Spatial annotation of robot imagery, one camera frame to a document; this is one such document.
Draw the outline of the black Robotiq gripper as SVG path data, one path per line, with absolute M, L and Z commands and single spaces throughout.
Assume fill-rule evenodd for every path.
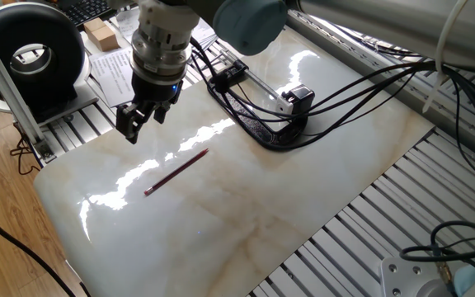
M 115 127 L 130 143 L 136 144 L 139 131 L 148 121 L 153 110 L 155 121 L 159 124 L 164 123 L 171 106 L 179 100 L 183 82 L 157 85 L 134 74 L 131 84 L 134 98 L 131 104 L 117 108 Z

